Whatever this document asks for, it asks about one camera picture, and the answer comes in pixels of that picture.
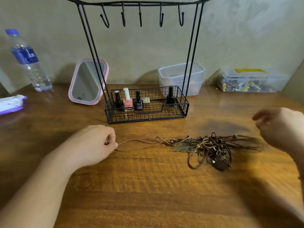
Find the metal hook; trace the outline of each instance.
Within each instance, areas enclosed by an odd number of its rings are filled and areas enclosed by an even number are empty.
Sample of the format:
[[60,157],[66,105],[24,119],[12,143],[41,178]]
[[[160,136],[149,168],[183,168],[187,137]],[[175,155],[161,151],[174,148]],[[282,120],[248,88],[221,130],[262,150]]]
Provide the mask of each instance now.
[[163,26],[163,21],[164,21],[164,13],[162,13],[162,11],[160,11],[159,13],[159,26],[162,27]]
[[140,20],[140,27],[142,27],[140,2],[138,3],[138,7],[139,7],[139,20]]
[[123,18],[123,25],[124,27],[126,27],[126,19],[125,19],[125,8],[123,6],[123,11],[121,12],[121,17]]
[[104,15],[105,15],[105,19],[107,20],[107,23],[105,22],[105,20],[104,20],[104,18],[103,18],[103,15],[101,14],[100,16],[101,16],[101,18],[102,18],[102,20],[103,20],[105,26],[106,26],[107,28],[109,28],[109,27],[110,27],[110,23],[109,23],[107,14],[106,14],[105,11],[104,11],[103,3],[101,3],[101,8],[102,8],[102,11],[103,11],[103,13],[104,13]]
[[180,8],[179,8],[179,5],[180,4],[178,4],[178,17],[179,17],[179,24],[180,24],[180,26],[183,26],[184,25],[184,12],[182,12],[181,14],[180,14]]

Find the wooden table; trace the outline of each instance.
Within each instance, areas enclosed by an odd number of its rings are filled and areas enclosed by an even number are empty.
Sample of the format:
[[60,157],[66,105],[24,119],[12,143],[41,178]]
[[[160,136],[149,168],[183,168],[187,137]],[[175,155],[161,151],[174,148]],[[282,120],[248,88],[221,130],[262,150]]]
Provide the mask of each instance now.
[[[126,85],[109,85],[110,89],[123,87]],[[74,104],[67,90],[64,84],[42,93],[25,87],[18,92],[28,96],[25,108],[0,116],[1,205],[39,161],[72,133],[87,125],[108,125],[103,99],[96,106]],[[118,133],[145,138],[211,132],[259,136],[251,117],[260,108],[304,110],[280,94],[223,93],[212,86],[203,86],[198,96],[188,100],[185,119],[113,127]],[[118,142],[126,139],[117,137]],[[234,152],[232,168],[226,172],[210,165],[191,170],[186,157],[185,153],[169,152],[167,146],[154,146],[114,152],[95,166],[79,169],[67,185],[55,227],[300,226],[275,197],[281,195],[302,210],[297,169],[287,154],[271,147],[260,153]]]

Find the plastic bottle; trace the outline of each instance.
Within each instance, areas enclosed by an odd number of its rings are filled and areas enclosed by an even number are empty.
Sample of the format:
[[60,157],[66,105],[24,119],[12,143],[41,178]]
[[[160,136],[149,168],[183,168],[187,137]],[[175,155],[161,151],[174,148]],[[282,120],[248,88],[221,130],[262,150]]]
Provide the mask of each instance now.
[[33,48],[20,37],[18,30],[6,29],[5,32],[12,40],[10,47],[11,52],[26,70],[26,75],[32,82],[36,91],[50,90],[52,88],[52,83],[40,67],[39,60]]

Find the blue bottle label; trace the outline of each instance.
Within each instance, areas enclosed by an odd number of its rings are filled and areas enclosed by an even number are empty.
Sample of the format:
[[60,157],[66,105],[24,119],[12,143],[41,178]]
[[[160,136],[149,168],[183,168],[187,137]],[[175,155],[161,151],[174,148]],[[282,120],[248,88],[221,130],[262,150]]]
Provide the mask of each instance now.
[[32,64],[39,61],[33,48],[11,49],[11,52],[21,65]]

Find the black nail polish bottle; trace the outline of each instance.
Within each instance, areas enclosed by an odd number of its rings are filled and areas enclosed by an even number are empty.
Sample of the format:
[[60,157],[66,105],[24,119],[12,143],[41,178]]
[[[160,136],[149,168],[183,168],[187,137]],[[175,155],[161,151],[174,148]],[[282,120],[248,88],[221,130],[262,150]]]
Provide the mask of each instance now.
[[133,99],[133,107],[135,110],[142,110],[143,109],[143,102],[140,99],[140,91],[136,90],[136,98]]
[[120,99],[120,95],[119,95],[119,90],[115,91],[115,106],[116,108],[122,108],[122,109],[118,109],[119,111],[123,111],[123,102]]
[[173,97],[173,86],[169,86],[169,94],[167,95],[167,104],[174,104],[175,97]]

